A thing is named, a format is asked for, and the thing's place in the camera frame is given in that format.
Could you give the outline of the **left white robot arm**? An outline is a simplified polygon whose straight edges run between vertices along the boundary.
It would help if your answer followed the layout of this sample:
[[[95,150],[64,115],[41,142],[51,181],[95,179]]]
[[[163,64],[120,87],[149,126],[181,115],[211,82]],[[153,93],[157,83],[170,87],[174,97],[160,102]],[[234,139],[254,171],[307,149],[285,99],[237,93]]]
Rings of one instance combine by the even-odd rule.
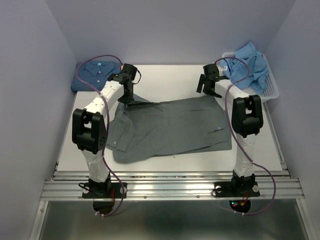
[[[117,103],[128,104],[134,100],[133,88],[139,70],[125,63],[119,73],[111,74],[98,96],[86,107],[72,114],[72,142],[83,154],[88,171],[88,182],[80,183],[84,199],[110,198],[119,184],[112,187],[111,173],[105,164],[104,151],[108,139],[110,109]]]

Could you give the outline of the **grey long sleeve shirt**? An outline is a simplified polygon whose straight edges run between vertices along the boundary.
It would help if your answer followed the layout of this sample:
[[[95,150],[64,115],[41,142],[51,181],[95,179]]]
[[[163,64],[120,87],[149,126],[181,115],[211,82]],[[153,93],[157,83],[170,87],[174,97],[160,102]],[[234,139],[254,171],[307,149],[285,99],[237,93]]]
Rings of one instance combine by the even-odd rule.
[[[232,148],[226,114],[213,96],[124,106],[120,103],[106,148],[120,164],[151,157],[228,151]]]

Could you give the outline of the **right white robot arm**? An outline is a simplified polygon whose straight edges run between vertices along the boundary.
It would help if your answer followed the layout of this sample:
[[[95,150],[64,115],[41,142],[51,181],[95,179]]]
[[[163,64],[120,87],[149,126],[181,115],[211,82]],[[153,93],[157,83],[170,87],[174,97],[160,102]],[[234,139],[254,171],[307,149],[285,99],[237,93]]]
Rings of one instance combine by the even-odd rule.
[[[261,98],[249,95],[221,76],[215,63],[205,65],[203,71],[196,92],[224,99],[225,107],[231,105],[231,115],[227,110],[225,113],[237,144],[232,178],[215,182],[212,195],[217,198],[258,197],[260,192],[252,158],[257,135],[264,124]]]

